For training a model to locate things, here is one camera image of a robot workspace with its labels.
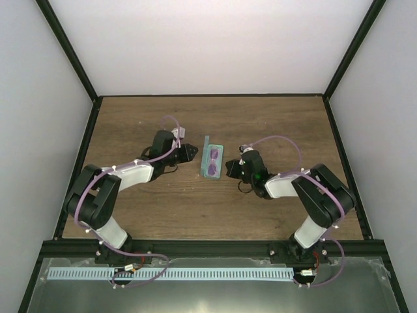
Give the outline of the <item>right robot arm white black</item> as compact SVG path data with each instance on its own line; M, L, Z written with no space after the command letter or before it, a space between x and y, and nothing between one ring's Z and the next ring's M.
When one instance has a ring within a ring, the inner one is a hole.
M225 163L227 176L249 184L263 199L297 197L308 216L289 239L288 254L303 263L313 254L313 246L335 228L356 207L354 193L324 164L308 170L270 173L260 153L246 150L239 160Z

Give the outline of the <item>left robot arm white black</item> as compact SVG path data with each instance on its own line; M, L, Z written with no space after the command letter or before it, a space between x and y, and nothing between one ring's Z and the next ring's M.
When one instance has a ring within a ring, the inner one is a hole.
M131 235L113 217L119 192L156 180L167 167L177 168L179 164L191 162L199 149L182 143L184 137L183 128L159 130L152 145L127 164L106 168L89 164L66 196L65 212L78 226L93 232L118 263L126 263L135 256Z

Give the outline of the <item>pink sunglasses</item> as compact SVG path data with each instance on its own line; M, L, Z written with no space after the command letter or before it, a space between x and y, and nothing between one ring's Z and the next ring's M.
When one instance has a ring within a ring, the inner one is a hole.
M220 166L218 165L220 155L221 149L213 145L209 151L209 164L207 168L207 175L209 177L216 177L220 173Z

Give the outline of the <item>blue-grey glasses case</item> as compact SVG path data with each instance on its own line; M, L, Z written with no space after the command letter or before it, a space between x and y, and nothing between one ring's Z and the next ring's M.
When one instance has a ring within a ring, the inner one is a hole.
M220 159L218 161L218 165L220 166L220 173L216 177L209 177L207 175L207 168L208 168L208 165L209 165L209 151L210 151L210 148L213 145L217 146L221 149L221 155L220 155ZM201 159L201 170L200 170L201 175L204 178L207 178L207 179L219 179L221 177L221 173L222 173L222 160L223 160L223 146L210 143L210 137L205 136L205 141L204 141L204 145L203 145L203 154L202 154L202 159Z

